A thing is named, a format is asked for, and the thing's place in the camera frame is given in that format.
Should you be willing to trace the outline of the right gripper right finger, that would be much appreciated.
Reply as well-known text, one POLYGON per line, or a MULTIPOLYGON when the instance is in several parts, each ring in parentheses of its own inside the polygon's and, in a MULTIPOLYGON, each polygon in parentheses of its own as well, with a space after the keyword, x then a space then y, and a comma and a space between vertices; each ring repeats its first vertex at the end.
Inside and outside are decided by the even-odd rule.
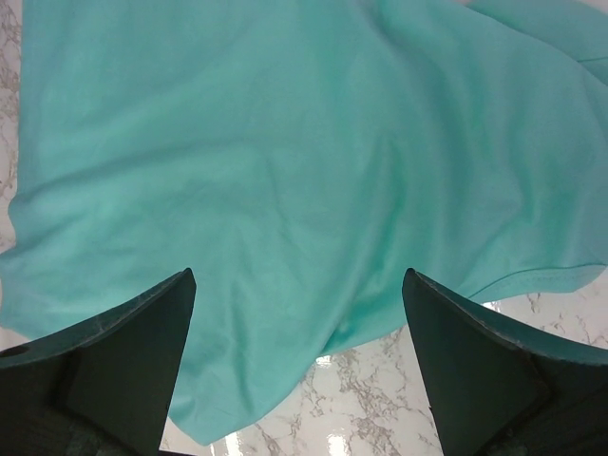
POLYGON ((604 455, 607 351, 408 269, 402 296, 445 455, 604 455))

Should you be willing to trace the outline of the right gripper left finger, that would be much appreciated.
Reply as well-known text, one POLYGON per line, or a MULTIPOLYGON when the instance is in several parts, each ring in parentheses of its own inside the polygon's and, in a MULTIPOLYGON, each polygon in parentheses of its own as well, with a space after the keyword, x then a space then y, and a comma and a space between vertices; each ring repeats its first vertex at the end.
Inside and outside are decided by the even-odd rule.
POLYGON ((196 281, 186 269, 1 352, 4 455, 160 455, 196 281))

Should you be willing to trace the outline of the teal t shirt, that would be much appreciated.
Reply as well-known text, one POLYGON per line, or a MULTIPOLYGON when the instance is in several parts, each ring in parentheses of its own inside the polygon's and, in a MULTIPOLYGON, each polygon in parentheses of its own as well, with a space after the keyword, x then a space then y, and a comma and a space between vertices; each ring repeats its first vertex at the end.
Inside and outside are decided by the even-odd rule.
POLYGON ((202 444, 406 322, 607 266, 607 17, 579 1, 27 1, 1 323, 183 269, 170 406, 202 444))

